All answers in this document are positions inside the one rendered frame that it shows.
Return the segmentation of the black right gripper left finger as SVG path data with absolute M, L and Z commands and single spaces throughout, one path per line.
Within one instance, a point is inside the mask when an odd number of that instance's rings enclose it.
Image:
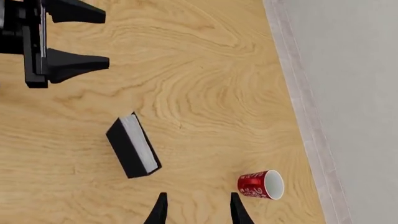
M 167 219 L 167 193 L 161 192 L 143 224 L 165 224 Z

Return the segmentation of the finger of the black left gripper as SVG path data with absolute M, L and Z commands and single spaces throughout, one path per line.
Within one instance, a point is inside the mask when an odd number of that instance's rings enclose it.
M 88 72 L 109 68 L 109 58 L 95 55 L 78 55 L 47 49 L 47 79 L 61 83 Z
M 106 12 L 81 0 L 45 0 L 45 8 L 54 23 L 87 22 L 104 24 Z

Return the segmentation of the black book with white pages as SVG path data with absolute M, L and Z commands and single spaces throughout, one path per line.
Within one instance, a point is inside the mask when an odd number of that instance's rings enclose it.
M 135 113 L 118 117 L 106 137 L 128 179 L 147 177 L 162 168 Z

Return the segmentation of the red mug with white pattern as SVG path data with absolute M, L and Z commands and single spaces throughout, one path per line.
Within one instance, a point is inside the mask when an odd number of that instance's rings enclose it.
M 239 192 L 247 197 L 271 200 L 281 199 L 285 190 L 284 180 L 276 170 L 241 175 L 237 187 Z

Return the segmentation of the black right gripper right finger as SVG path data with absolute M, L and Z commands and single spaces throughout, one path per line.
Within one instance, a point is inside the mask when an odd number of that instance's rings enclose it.
M 236 192 L 231 193 L 230 212 L 233 224 L 254 224 Z

